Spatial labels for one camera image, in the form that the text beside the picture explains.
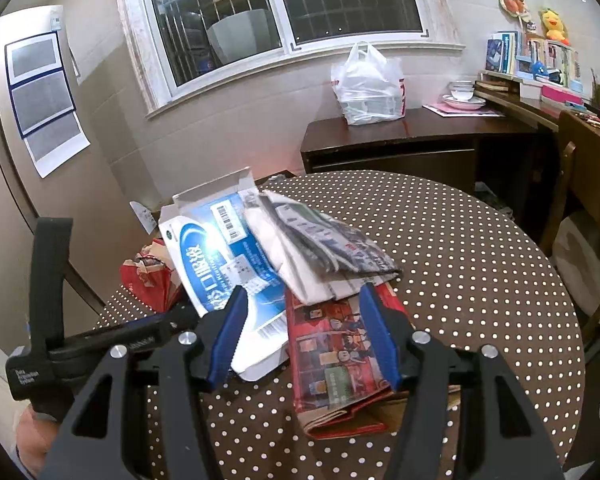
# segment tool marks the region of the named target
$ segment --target round table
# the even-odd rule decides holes
[[[394,291],[413,323],[453,348],[496,345],[544,421],[563,462],[584,395],[584,354],[560,277],[513,222],[457,189],[379,171],[317,173],[264,186],[361,229],[402,267]],[[99,325],[150,312],[124,288]],[[167,477],[160,409],[149,389],[154,478]],[[226,480],[381,479],[395,433],[312,440],[294,416],[286,367],[257,383],[237,378],[205,396]],[[459,410],[448,412],[439,477],[453,473]]]

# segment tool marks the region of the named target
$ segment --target plate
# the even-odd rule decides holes
[[[481,97],[476,96],[472,97],[468,101],[459,101],[451,95],[445,95],[442,97],[442,100],[449,106],[452,106],[453,108],[457,108],[458,110],[465,110],[467,112],[479,110],[485,104],[487,104],[487,101],[485,101]]]

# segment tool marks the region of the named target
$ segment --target stack of bowls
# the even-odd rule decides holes
[[[449,89],[454,99],[462,102],[468,102],[474,96],[473,81],[452,81],[449,83]]]

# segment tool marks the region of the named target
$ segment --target blue gripper pad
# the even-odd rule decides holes
[[[218,331],[213,348],[211,349],[211,361],[209,375],[206,380],[215,389],[226,379],[231,361],[234,358],[235,347],[240,339],[244,322],[249,311],[249,297],[247,291],[241,286],[236,286],[224,307],[226,317]]]
[[[360,290],[360,314],[362,315],[362,321],[365,323],[366,333],[376,354],[382,376],[389,381],[391,388],[397,391],[402,382],[402,375],[398,370],[400,355],[381,310],[388,315],[394,312],[384,306],[374,286],[367,283]],[[402,316],[404,322],[409,322],[404,314],[398,312],[396,314]]]

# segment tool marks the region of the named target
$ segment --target window frame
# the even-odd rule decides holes
[[[380,48],[464,48],[459,42],[446,0],[433,0],[437,4],[433,6],[432,0],[415,0],[422,32],[355,34],[300,44],[296,43],[284,0],[268,1],[282,47],[234,61],[177,86],[160,34],[153,0],[118,0],[126,41],[148,107],[148,116],[160,113],[204,91],[263,70],[314,57],[348,52],[359,41],[368,41]]]

